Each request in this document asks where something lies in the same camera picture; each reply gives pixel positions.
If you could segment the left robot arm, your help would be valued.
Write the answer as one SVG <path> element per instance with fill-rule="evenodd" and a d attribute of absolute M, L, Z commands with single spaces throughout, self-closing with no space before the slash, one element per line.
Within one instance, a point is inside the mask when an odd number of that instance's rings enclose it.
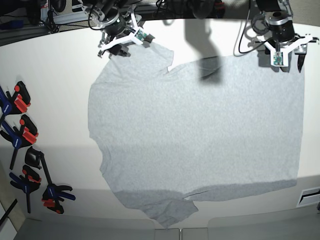
<path fill-rule="evenodd" d="M 297 56 L 297 69 L 302 71 L 309 43 L 320 39 L 311 34 L 299 35 L 293 25 L 293 11 L 288 0 L 256 0 L 259 13 L 251 20 L 256 39 L 265 47 L 270 65 L 282 71 L 290 67 L 290 56 Z"/>

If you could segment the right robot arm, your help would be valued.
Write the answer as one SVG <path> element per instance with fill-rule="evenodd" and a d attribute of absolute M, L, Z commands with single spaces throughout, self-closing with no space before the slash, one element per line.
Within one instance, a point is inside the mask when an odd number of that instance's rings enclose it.
<path fill-rule="evenodd" d="M 129 45 L 150 47 L 155 38 L 143 28 L 142 16 L 135 13 L 136 4 L 130 4 L 125 13 L 121 8 L 126 0 L 81 0 L 81 9 L 87 16 L 90 29 L 102 33 L 98 57 L 129 57 Z"/>

